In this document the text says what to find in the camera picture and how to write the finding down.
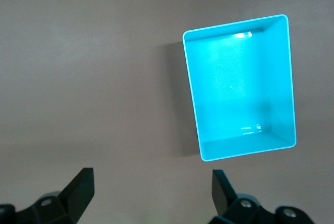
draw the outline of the cyan plastic tray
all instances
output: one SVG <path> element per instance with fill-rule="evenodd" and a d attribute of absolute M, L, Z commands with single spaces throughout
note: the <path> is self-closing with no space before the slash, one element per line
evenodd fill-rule
<path fill-rule="evenodd" d="M 296 144 L 286 15 L 186 31 L 183 43 L 204 161 Z"/>

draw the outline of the screw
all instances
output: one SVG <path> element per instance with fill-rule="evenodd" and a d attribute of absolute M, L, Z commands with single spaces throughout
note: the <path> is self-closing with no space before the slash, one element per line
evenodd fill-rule
<path fill-rule="evenodd" d="M 243 207 L 247 207 L 247 208 L 252 207 L 252 204 L 251 204 L 248 200 L 246 200 L 246 199 L 243 199 L 243 200 L 241 201 L 241 205 L 242 205 Z"/>
<path fill-rule="evenodd" d="M 296 213 L 292 209 L 289 209 L 289 208 L 285 208 L 283 210 L 283 213 L 285 213 L 286 216 L 289 216 L 291 218 L 296 218 L 297 217 Z"/>
<path fill-rule="evenodd" d="M 45 199 L 44 201 L 42 201 L 41 206 L 42 206 L 42 207 L 47 206 L 47 205 L 49 205 L 51 202 L 52 202 L 51 199 Z"/>

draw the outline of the table surface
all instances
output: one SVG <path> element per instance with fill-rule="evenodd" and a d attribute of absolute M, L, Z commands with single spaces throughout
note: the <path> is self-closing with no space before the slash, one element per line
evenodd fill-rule
<path fill-rule="evenodd" d="M 207 223 L 212 169 L 269 211 L 332 223 L 334 0 L 0 0 L 0 201 L 17 210 L 94 167 L 79 223 Z M 184 31 L 286 14 L 291 149 L 203 162 Z"/>

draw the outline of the gray tabletop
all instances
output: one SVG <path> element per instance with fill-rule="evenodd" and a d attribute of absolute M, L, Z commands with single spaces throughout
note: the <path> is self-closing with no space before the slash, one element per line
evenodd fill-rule
<path fill-rule="evenodd" d="M 207 223 L 212 169 L 269 211 L 332 223 L 334 0 L 0 0 L 0 202 L 94 167 L 79 223 Z M 203 162 L 182 47 L 194 28 L 286 14 L 297 145 Z"/>

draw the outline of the metal screw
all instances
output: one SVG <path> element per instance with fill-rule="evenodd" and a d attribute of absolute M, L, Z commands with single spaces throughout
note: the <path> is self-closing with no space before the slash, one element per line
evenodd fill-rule
<path fill-rule="evenodd" d="M 247 207 L 247 208 L 252 207 L 252 204 L 251 204 L 248 200 L 246 200 L 246 199 L 243 199 L 243 200 L 241 201 L 241 205 L 242 205 L 243 207 Z"/>
<path fill-rule="evenodd" d="M 289 208 L 285 208 L 283 210 L 283 213 L 285 213 L 286 216 L 289 216 L 291 218 L 296 218 L 297 217 L 295 211 L 293 211 L 292 209 L 289 209 Z"/>
<path fill-rule="evenodd" d="M 42 207 L 47 206 L 47 205 L 49 205 L 51 202 L 52 202 L 51 199 L 45 199 L 44 201 L 42 201 L 41 206 L 42 206 Z"/>

